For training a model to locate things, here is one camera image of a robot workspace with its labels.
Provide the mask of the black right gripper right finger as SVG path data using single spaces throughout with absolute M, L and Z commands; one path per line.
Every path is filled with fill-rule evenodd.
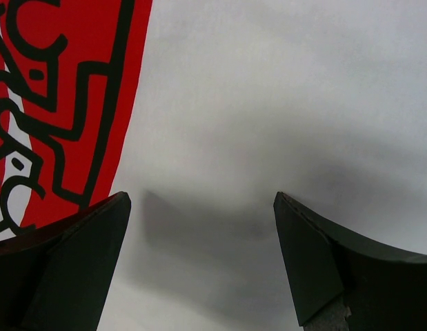
M 274 212 L 304 330 L 427 330 L 427 255 L 369 239 L 283 192 Z

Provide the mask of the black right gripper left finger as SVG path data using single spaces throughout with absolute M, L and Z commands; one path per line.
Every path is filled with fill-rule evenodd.
M 0 330 L 96 330 L 130 211 L 118 192 L 0 241 Z

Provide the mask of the white t shirt red print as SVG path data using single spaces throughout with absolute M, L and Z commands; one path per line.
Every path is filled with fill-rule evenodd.
M 0 1 L 0 240 L 120 190 L 100 330 L 297 330 L 279 191 L 427 254 L 427 1 Z

